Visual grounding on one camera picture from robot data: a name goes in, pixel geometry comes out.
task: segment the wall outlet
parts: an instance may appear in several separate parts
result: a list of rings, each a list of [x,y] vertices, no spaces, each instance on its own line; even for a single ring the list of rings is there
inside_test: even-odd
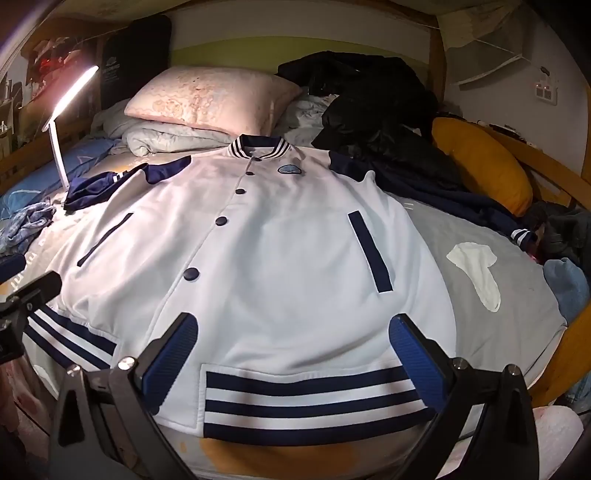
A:
[[[558,103],[558,86],[554,77],[550,76],[550,71],[544,67],[540,68],[541,76],[535,83],[535,97],[551,105]]]

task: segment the gray bed sheet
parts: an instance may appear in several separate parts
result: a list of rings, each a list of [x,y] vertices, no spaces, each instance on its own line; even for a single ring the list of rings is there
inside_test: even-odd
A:
[[[532,386],[544,372],[567,327],[542,266],[509,239],[486,227],[415,200],[395,198],[406,208],[446,283],[456,317],[457,355],[475,368],[501,371],[507,364],[518,365],[525,383]],[[484,307],[472,280],[447,259],[447,254],[462,242],[488,245],[496,255],[490,271],[501,294],[497,312]],[[476,428],[480,411],[481,407],[472,409],[464,436]]]

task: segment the mattress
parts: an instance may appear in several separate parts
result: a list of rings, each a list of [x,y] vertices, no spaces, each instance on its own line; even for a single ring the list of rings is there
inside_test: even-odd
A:
[[[131,153],[110,155],[88,175],[121,172],[146,161],[166,163],[187,154],[190,153],[155,154],[143,158]],[[63,196],[63,192],[57,191],[53,200],[59,201]],[[566,321],[560,316],[556,299],[545,283],[542,267],[509,240],[487,228],[414,200],[398,200],[427,243],[446,283],[456,318],[457,354],[475,368],[502,370],[506,364],[515,363],[522,369],[526,383],[533,384],[566,330]],[[68,215],[58,209],[54,222],[31,244],[26,254],[26,269],[2,285],[4,290],[0,293],[6,296],[44,273],[70,232],[93,209],[103,208],[103,205]],[[447,259],[448,253],[462,242],[487,245],[496,255],[497,260],[490,270],[501,296],[498,311],[491,312],[484,307],[470,278]],[[63,369],[28,337],[23,337],[23,343],[35,371],[46,387],[57,395]],[[464,433],[474,430],[478,415],[479,409],[475,408]],[[187,464],[195,467],[203,464],[202,459],[195,458],[196,452],[201,451],[198,438],[166,427],[163,432]]]

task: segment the striped ribbed collar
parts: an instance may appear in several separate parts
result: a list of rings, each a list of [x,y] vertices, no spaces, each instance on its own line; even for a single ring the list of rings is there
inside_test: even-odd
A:
[[[259,158],[279,158],[287,153],[291,145],[281,137],[259,137],[257,135],[240,135],[228,146],[228,154],[236,158],[247,158],[251,156],[244,151],[244,147],[273,148],[271,153],[261,155]]]

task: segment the navy sleeve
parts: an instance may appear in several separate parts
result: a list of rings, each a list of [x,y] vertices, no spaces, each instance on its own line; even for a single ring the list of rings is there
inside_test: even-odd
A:
[[[146,182],[154,185],[159,181],[169,179],[184,170],[191,163],[191,156],[179,158],[163,165],[142,163],[129,171],[115,173],[107,171],[99,173],[89,179],[83,177],[70,182],[70,190],[64,201],[64,210],[73,212],[97,203],[106,202],[111,196],[129,180],[137,171],[142,170]]]
[[[335,173],[362,181],[365,174],[372,170],[376,184],[383,191],[418,200],[475,225],[488,227],[514,240],[524,251],[531,241],[536,240],[533,232],[524,229],[509,210],[490,197],[439,189],[428,181],[398,174],[395,167],[386,161],[359,160],[336,152],[329,152],[329,157],[330,169]]]

